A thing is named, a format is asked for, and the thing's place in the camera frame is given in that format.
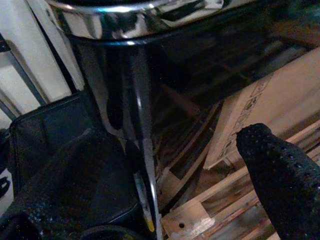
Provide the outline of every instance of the black bag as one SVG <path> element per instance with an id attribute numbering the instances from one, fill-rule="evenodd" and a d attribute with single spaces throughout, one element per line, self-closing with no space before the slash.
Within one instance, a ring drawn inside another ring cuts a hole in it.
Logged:
<path id="1" fill-rule="evenodd" d="M 9 159 L 16 196 L 57 150 L 86 129 L 100 126 L 96 105 L 78 92 L 15 119 L 9 128 Z"/>

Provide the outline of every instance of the white wall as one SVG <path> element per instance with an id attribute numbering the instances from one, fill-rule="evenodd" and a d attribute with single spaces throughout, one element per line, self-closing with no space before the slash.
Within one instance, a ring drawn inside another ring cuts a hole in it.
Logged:
<path id="1" fill-rule="evenodd" d="M 70 48 L 48 18 L 38 0 L 31 0 L 33 11 L 52 39 L 65 62 L 78 89 L 83 87 L 80 71 Z M 12 52 L 22 63 L 31 80 L 38 86 L 47 102 L 56 101 L 71 94 L 68 85 L 25 0 L 0 1 L 0 33 L 7 40 Z M 0 53 L 0 90 L 22 113 L 39 107 L 38 101 L 29 91 L 5 54 Z M 9 118 L 0 110 L 0 128 L 7 128 Z"/>

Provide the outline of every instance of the metal leg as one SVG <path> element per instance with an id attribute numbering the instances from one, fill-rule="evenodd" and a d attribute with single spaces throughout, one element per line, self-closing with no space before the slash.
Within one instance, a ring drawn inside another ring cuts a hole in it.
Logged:
<path id="1" fill-rule="evenodd" d="M 47 99 L 45 100 L 43 96 L 40 94 L 35 84 L 31 81 L 25 70 L 22 68 L 18 60 L 15 58 L 13 53 L 11 52 L 10 47 L 0 34 L 0 53 L 4 53 L 8 58 L 14 69 L 18 72 L 24 83 L 27 85 L 29 90 L 32 92 L 36 100 L 40 103 L 41 106 L 45 105 L 46 102 L 49 102 Z"/>

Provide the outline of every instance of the metal bar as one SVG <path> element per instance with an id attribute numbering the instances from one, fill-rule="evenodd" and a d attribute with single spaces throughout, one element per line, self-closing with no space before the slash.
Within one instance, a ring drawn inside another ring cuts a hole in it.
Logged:
<path id="1" fill-rule="evenodd" d="M 0 90 L 0 109 L 10 118 L 12 121 L 21 115 L 18 108 L 11 102 L 11 100 Z"/>
<path id="2" fill-rule="evenodd" d="M 14 69 L 17 71 L 17 73 L 20 75 L 20 77 L 22 78 L 24 83 L 27 85 L 29 90 L 32 92 L 33 96 L 40 103 L 40 105 L 43 106 L 43 105 L 46 104 L 46 102 L 49 102 L 48 100 L 46 101 L 42 97 L 40 92 L 37 90 L 35 84 L 31 81 L 31 79 L 29 78 L 29 76 L 27 75 L 25 70 L 22 68 L 22 66 L 20 65 L 18 60 L 13 55 L 13 53 L 11 51 L 8 51 L 5 54 L 6 54 L 7 58 L 8 58 L 8 60 L 10 61 L 10 63 L 12 64 L 12 66 L 14 67 Z"/>

